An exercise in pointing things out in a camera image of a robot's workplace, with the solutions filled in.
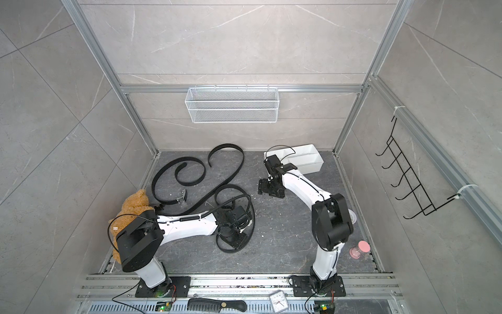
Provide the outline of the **long black leather belt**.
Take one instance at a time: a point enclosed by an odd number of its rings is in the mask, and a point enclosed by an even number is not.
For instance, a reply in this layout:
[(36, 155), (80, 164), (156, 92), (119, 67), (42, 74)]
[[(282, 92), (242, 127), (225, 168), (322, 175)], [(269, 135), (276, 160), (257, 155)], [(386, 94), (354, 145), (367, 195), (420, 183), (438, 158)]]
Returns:
[[(205, 166), (210, 166), (210, 160), (213, 154), (222, 149), (235, 149), (240, 153), (244, 153), (243, 149), (231, 143), (218, 145), (210, 151), (207, 157)], [(241, 187), (232, 184), (231, 181), (237, 176), (243, 167), (244, 162), (241, 161), (239, 167), (217, 187), (213, 188), (208, 194), (202, 197), (191, 208), (182, 212), (179, 215), (168, 214), (165, 207), (161, 205), (155, 207), (159, 218), (159, 223), (166, 227), (164, 232), (164, 240), (162, 244), (175, 241), (176, 239), (190, 238), (193, 236), (216, 236), (216, 245), (218, 249), (227, 254), (237, 253), (243, 250), (249, 243), (255, 228), (256, 213), (252, 204), (251, 196)], [(182, 192), (182, 197), (178, 199), (179, 203), (186, 201), (188, 193), (186, 190)], [(217, 232), (217, 222), (214, 216), (219, 209), (235, 209), (242, 206), (252, 215), (250, 224), (243, 230), (248, 236), (244, 241), (223, 241)]]

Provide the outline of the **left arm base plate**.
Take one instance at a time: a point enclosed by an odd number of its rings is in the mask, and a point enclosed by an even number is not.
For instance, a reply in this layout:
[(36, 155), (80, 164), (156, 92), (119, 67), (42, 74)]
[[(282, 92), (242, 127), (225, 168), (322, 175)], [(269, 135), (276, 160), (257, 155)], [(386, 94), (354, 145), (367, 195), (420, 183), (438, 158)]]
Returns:
[(190, 276), (169, 277), (154, 288), (148, 288), (143, 279), (135, 292), (136, 298), (186, 298), (191, 284)]

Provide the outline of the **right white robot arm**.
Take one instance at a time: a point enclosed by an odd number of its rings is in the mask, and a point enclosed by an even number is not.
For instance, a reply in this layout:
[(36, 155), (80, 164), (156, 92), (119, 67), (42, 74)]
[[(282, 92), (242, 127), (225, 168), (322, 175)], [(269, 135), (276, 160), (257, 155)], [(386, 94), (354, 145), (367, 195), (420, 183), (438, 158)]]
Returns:
[(268, 178), (260, 179), (258, 193), (284, 198), (293, 192), (311, 210), (311, 231), (318, 245), (311, 266), (312, 285), (322, 285), (337, 275), (337, 263), (345, 243), (354, 232), (347, 201), (342, 194), (331, 194), (307, 179), (296, 166), (284, 164), (276, 155), (265, 158)]

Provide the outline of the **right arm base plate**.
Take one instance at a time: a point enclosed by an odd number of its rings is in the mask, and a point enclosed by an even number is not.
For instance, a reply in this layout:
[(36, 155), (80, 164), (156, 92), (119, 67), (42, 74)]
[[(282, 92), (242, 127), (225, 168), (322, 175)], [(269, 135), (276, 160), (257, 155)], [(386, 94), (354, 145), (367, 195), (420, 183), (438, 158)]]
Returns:
[(295, 297), (334, 296), (338, 298), (346, 296), (343, 279), (338, 275), (324, 281), (315, 276), (291, 275), (288, 283), (293, 288)]

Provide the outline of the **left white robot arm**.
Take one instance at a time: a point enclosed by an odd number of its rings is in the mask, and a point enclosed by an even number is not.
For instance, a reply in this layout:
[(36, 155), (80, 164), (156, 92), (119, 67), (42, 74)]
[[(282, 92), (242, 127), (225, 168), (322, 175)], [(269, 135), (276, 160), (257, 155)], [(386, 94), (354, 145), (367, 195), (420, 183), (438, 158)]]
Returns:
[(244, 230), (254, 222), (251, 206), (223, 206), (209, 211), (180, 217), (157, 215), (153, 210), (141, 214), (120, 214), (117, 219), (131, 218), (124, 227), (110, 226), (114, 236), (114, 249), (118, 252), (123, 272), (136, 273), (140, 285), (155, 289), (168, 285), (166, 268), (156, 258), (158, 249), (167, 243), (196, 236), (216, 236), (217, 242), (227, 246), (221, 250), (234, 253), (243, 249), (252, 232)]

